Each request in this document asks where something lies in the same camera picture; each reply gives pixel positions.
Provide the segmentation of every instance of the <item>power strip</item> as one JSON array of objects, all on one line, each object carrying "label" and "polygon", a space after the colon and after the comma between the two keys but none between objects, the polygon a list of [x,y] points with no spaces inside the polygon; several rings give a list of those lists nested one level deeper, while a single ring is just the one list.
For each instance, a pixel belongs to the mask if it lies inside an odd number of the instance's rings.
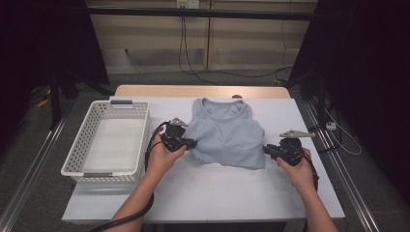
[{"label": "power strip", "polygon": [[336,130],[336,123],[328,122],[326,124],[326,129],[329,130],[329,131],[335,131]]}]

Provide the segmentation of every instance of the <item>white plastic basket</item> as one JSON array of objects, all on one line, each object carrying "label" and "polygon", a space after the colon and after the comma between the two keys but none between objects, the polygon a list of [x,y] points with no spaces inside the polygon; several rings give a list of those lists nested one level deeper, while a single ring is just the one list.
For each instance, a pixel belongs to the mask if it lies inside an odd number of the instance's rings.
[{"label": "white plastic basket", "polygon": [[148,102],[94,101],[61,174],[87,184],[138,182],[149,121]]}]

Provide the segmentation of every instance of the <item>t-shirt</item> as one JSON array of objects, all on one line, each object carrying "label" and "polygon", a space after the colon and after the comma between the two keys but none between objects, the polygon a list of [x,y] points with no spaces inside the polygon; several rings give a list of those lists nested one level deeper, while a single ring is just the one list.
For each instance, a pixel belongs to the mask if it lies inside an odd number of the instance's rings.
[{"label": "t-shirt", "polygon": [[215,102],[197,99],[185,137],[197,140],[190,154],[204,162],[249,169],[265,168],[265,131],[252,119],[252,110],[243,100]]}]

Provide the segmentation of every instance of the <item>wall outlet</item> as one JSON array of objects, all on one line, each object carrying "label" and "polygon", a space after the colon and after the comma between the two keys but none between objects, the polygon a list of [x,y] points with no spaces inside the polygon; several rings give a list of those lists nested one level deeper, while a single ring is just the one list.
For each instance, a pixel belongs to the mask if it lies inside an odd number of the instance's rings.
[{"label": "wall outlet", "polygon": [[199,0],[188,0],[189,9],[199,9]]},{"label": "wall outlet", "polygon": [[188,8],[188,0],[177,0],[177,8],[187,9]]}]

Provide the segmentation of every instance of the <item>white cable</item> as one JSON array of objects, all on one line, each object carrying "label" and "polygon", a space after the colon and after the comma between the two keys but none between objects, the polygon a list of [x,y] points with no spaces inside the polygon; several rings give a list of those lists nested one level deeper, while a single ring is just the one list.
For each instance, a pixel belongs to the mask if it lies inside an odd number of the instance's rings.
[{"label": "white cable", "polygon": [[336,120],[332,117],[332,115],[329,113],[329,111],[328,111],[328,109],[327,109],[326,107],[325,107],[325,111],[326,111],[326,113],[329,115],[329,117],[333,120],[333,122],[336,124],[336,126],[338,126],[344,133],[346,133],[347,135],[349,135],[349,137],[351,137],[351,138],[353,139],[353,141],[355,141],[355,143],[358,145],[360,151],[359,151],[358,153],[353,153],[353,152],[348,151],[345,147],[343,147],[343,145],[341,145],[341,143],[338,142],[337,138],[335,137],[335,135],[334,135],[333,132],[331,131],[331,135],[332,135],[332,137],[335,139],[335,141],[337,142],[337,144],[338,144],[344,151],[346,151],[346,152],[347,152],[348,154],[350,154],[350,155],[354,155],[354,156],[360,155],[360,154],[362,153],[362,146],[359,144],[359,142],[358,142],[352,135],[350,135],[349,132],[347,132],[343,127],[341,127],[341,126],[336,122]]}]

